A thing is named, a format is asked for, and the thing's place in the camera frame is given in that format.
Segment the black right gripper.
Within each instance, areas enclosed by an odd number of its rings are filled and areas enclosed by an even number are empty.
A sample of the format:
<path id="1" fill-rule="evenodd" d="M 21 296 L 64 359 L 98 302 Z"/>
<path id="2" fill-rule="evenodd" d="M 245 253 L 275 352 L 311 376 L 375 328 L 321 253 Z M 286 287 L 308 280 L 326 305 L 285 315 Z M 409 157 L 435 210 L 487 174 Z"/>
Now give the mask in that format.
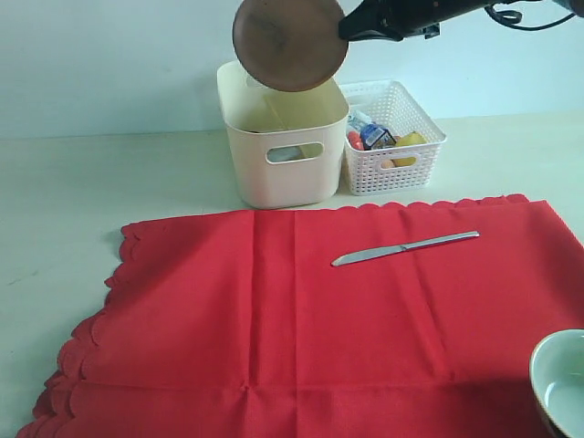
<path id="1" fill-rule="evenodd" d="M 440 24 L 484 8 L 479 0 L 364 0 L 339 22 L 341 39 L 403 41 L 404 38 L 440 34 Z"/>

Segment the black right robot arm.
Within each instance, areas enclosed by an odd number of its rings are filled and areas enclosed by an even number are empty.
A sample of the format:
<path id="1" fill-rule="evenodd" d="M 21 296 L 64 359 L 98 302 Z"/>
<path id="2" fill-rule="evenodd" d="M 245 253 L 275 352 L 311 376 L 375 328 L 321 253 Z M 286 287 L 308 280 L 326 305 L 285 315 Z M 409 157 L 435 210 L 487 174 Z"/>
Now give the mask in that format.
<path id="1" fill-rule="evenodd" d="M 523 14 L 512 7 L 512 1 L 363 1 L 339 22 L 339 37 L 349 42 L 375 39 L 400 42 L 409 37 L 430 39 L 440 35 L 442 22 L 479 9 L 485 10 L 501 26 L 526 32 L 550 29 L 583 16 L 581 1 L 557 1 L 556 4 L 566 11 L 565 16 L 544 25 L 523 26 Z"/>

